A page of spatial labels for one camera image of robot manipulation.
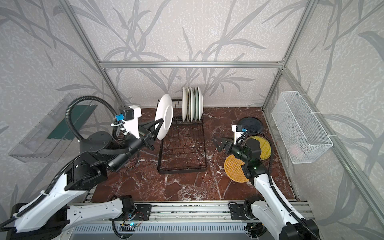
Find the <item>orange woven plate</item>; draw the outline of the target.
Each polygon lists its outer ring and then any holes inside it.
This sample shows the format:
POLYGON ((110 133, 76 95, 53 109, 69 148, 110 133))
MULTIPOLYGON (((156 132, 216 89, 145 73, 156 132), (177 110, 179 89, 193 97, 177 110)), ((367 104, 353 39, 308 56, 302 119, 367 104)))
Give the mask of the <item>orange woven plate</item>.
POLYGON ((249 179, 245 176, 242 167, 245 163, 234 155, 229 155, 224 162, 224 169, 227 176, 234 182, 246 183, 249 179))

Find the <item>orange sunburst plate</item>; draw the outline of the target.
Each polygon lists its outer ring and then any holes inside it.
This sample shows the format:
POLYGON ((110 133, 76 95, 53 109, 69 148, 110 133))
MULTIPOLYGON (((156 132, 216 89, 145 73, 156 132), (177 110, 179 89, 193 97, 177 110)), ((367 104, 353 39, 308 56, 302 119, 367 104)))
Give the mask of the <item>orange sunburst plate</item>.
POLYGON ((203 115, 204 98, 203 98, 202 90, 200 89, 200 87, 198 87, 198 92, 199 92, 199 121, 200 121, 203 115))
POLYGON ((163 124, 157 135, 158 140, 162 140, 168 133, 173 120, 173 103, 169 94, 165 94, 159 101, 155 120, 163 119, 163 124))

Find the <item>green yellow woven plate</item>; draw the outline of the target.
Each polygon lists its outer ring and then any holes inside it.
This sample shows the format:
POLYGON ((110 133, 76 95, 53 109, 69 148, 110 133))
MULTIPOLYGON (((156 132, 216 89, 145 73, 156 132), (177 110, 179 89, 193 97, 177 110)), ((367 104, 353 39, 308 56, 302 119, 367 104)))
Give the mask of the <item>green yellow woven plate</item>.
POLYGON ((251 136, 250 139, 255 139, 260 142, 261 160, 267 160, 271 157, 271 144, 266 138, 261 136, 251 136))

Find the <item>dark blue oval plate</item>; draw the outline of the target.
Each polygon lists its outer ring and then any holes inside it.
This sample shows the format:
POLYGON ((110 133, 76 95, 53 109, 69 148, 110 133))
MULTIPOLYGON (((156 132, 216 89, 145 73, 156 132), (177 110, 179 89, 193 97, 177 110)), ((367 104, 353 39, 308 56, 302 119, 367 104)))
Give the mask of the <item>dark blue oval plate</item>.
POLYGON ((263 123, 255 117, 242 118, 236 124, 237 132, 262 132, 263 130, 263 123))

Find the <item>black wire dish rack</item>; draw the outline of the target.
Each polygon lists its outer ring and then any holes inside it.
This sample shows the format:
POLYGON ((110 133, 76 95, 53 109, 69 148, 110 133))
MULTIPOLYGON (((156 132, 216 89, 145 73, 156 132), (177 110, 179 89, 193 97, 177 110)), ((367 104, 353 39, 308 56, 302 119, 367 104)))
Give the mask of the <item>black wire dish rack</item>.
POLYGON ((161 175, 205 172, 207 151, 204 118, 183 121, 183 103, 174 99, 174 116, 171 128, 161 140, 158 156, 158 173, 161 175))

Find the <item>cream floral plate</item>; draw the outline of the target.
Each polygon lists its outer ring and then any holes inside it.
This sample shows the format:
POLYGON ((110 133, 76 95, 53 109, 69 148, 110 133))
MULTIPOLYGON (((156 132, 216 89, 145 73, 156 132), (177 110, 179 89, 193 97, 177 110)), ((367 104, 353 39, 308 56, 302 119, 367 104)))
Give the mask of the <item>cream floral plate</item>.
POLYGON ((190 87, 186 88, 186 92, 187 92, 187 118, 186 118, 186 121, 189 122, 191 119, 190 87))

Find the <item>white plate green emblem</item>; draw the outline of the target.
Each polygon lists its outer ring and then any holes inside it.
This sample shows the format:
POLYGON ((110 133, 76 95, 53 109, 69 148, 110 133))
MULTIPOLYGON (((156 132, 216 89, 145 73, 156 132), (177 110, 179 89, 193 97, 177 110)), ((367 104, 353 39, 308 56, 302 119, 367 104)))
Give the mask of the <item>white plate green emblem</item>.
POLYGON ((186 88, 183 88, 183 99, 182 99, 182 104, 183 104, 183 122, 187 119, 187 113, 188 113, 188 90, 186 88))

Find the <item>mint green flower plate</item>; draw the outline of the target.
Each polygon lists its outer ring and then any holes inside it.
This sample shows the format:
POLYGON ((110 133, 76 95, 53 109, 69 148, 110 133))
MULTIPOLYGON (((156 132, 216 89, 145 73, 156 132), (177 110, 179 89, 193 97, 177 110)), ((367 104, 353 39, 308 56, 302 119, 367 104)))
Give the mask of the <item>mint green flower plate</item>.
POLYGON ((200 117, 200 104, 199 104, 199 89, 195 88, 195 121, 198 122, 200 117))

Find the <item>white plate dark lettered rim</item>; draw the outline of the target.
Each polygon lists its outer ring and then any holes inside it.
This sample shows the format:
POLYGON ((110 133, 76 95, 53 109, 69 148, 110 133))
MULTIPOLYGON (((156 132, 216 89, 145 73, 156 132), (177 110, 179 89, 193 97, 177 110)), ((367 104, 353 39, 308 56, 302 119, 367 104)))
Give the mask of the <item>white plate dark lettered rim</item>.
POLYGON ((196 96, 195 89, 190 88, 190 97, 191 97, 191 121, 195 121, 196 117, 196 96))

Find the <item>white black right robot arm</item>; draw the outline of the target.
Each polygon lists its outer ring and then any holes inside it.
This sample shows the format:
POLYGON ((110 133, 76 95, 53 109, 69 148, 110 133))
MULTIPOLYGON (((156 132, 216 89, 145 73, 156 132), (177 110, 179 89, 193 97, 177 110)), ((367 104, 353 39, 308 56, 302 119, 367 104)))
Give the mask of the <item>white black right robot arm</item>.
POLYGON ((318 240, 320 231, 314 220, 306 220, 283 195, 272 178, 272 167, 262 164, 262 144, 247 138, 237 144, 228 138, 213 138, 219 152, 230 157, 225 165, 229 178, 235 182, 248 180, 260 193, 245 201, 245 216, 259 220, 276 240, 318 240))

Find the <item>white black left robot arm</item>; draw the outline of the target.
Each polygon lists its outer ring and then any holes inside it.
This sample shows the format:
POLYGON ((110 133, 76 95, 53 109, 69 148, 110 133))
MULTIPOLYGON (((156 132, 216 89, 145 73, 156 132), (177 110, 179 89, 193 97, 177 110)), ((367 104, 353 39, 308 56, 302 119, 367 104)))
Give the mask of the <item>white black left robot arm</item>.
POLYGON ((140 125, 141 109, 128 107, 117 114, 105 100, 96 96, 83 96, 67 107, 65 120, 71 133, 78 139, 80 154, 68 162, 53 178, 48 187, 32 202, 17 204, 11 218, 1 223, 1 231, 9 240, 51 240, 63 231, 95 220, 112 222, 135 216, 137 207, 131 196, 122 196, 100 204, 73 206, 72 201, 108 179, 108 172, 120 170, 143 148, 153 150, 161 129, 168 129, 171 121, 157 117, 140 125), (81 102, 103 104, 114 116, 114 129, 120 128, 125 137, 115 132, 97 132, 84 138, 72 121, 72 112, 81 102))

